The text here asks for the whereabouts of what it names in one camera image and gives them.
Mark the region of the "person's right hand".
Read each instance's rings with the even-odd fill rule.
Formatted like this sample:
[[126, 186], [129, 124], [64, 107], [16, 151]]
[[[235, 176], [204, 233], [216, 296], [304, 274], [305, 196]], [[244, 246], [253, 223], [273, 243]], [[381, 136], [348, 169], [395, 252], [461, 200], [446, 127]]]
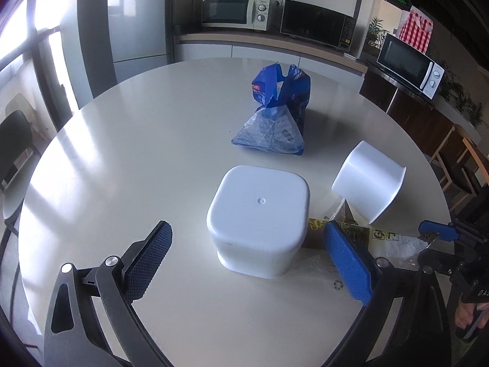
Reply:
[[489, 308], [489, 303], [464, 303], [458, 302], [458, 306], [454, 315], [454, 322], [456, 327], [465, 329], [467, 325], [472, 324], [473, 315], [475, 311], [485, 311]]

